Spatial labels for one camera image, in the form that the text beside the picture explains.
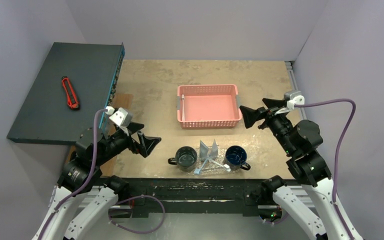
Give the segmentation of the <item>dark blue cup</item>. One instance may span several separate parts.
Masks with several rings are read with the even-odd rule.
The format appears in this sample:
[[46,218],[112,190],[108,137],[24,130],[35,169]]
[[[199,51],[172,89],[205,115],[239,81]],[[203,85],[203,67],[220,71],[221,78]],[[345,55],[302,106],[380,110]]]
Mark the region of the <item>dark blue cup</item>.
[[225,151],[223,163],[228,165],[232,171],[239,169],[249,171],[251,165],[247,163],[247,159],[246,150],[241,146],[233,145]]

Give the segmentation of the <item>pink plastic basket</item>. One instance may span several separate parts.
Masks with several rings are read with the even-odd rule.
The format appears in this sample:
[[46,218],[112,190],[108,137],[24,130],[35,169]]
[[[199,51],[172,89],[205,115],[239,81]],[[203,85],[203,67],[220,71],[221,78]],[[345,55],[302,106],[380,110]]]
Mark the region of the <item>pink plastic basket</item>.
[[[185,95],[182,121],[181,95]],[[183,129],[234,128],[242,120],[235,84],[181,85],[177,88],[177,120]]]

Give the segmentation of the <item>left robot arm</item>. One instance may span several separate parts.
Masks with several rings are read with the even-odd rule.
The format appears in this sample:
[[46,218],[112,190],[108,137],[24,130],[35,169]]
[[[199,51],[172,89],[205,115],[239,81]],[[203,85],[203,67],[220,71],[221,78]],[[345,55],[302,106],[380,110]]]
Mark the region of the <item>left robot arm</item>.
[[110,207],[132,204],[130,184],[118,176],[107,177],[94,199],[80,212],[77,210],[103,175],[101,166],[124,150],[148,157],[161,142],[160,137],[142,133],[143,124],[132,122],[106,136],[97,127],[85,129],[70,160],[62,169],[54,188],[45,219],[33,236],[34,240],[80,240]]

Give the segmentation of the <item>white toothpaste tube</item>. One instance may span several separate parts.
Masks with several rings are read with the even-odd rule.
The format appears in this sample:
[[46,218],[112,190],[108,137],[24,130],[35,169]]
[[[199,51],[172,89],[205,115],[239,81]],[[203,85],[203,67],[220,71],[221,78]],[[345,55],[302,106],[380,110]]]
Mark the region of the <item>white toothpaste tube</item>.
[[203,141],[201,140],[199,144],[199,157],[201,161],[204,161],[207,158],[208,152],[209,152],[208,146],[205,143],[203,143]]

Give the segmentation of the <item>clear textured oval tray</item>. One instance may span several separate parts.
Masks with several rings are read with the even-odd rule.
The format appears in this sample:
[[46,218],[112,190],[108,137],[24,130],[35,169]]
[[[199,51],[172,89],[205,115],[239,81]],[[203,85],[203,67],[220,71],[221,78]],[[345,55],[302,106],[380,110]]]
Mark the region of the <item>clear textured oval tray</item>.
[[[224,157],[226,153],[226,148],[221,148],[218,150],[218,157],[215,161],[218,163],[224,164]],[[202,161],[200,158],[198,158],[196,163],[196,168],[199,168],[202,165]],[[228,176],[228,175],[237,175],[239,172],[241,172],[241,169],[238,170],[231,170],[231,172],[225,171],[222,167],[210,162],[210,160],[205,165],[204,169],[201,171],[201,174],[199,176]]]

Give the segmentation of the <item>grey toothbrush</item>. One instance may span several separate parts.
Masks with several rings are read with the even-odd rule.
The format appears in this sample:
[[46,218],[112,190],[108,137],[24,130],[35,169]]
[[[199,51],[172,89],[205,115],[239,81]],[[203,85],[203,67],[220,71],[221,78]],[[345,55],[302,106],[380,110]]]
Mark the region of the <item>grey toothbrush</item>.
[[201,172],[202,172],[202,170],[204,169],[204,167],[206,166],[206,164],[207,164],[207,162],[208,162],[209,160],[210,160],[210,158],[209,158],[209,157],[206,157],[205,160],[202,161],[201,166],[198,167],[198,168],[196,168],[196,169],[194,170],[194,174],[195,174],[195,175],[200,175]]

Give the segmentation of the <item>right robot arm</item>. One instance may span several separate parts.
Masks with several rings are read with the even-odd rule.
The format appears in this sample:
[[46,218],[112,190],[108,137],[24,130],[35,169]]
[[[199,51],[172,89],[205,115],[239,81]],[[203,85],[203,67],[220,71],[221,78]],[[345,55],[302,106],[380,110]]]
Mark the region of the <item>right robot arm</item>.
[[314,205],[309,209],[299,200],[291,187],[275,175],[261,183],[257,203],[276,204],[291,216],[311,240],[360,240],[338,196],[338,172],[330,171],[317,148],[323,143],[318,124],[304,119],[292,124],[287,114],[305,108],[299,95],[282,100],[264,98],[264,106],[252,109],[240,106],[246,128],[261,121],[259,129],[270,129],[285,151],[287,167]]

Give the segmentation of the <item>red cap toothpaste tube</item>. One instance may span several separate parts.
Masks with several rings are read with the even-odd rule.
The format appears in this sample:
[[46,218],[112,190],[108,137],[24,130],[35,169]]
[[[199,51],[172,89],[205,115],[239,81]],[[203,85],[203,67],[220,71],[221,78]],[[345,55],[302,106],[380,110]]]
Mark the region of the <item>red cap toothpaste tube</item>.
[[211,160],[216,160],[218,157],[218,154],[219,154],[219,148],[218,148],[218,145],[216,143],[216,140],[214,140],[213,144],[211,146],[211,150],[209,152],[209,158]]

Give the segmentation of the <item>dark green mug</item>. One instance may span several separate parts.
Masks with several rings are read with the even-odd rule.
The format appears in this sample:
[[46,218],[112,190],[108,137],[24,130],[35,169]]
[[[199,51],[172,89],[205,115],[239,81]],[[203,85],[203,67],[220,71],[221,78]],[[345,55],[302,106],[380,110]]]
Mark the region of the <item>dark green mug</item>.
[[176,165],[181,171],[194,171],[197,165],[198,154],[196,150],[190,146],[180,147],[174,157],[167,160],[168,164]]

